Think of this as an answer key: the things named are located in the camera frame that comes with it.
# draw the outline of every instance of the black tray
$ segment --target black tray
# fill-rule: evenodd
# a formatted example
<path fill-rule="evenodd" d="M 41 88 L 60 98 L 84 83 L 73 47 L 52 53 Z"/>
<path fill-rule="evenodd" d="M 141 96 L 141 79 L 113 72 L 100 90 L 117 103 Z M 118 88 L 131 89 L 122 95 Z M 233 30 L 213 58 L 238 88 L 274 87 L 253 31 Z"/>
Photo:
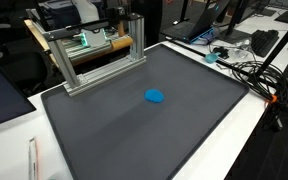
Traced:
<path fill-rule="evenodd" d="M 42 95 L 74 179 L 172 178 L 249 90 L 164 45 L 145 53 L 146 64 L 76 97 Z M 162 103 L 144 100 L 151 88 Z"/>

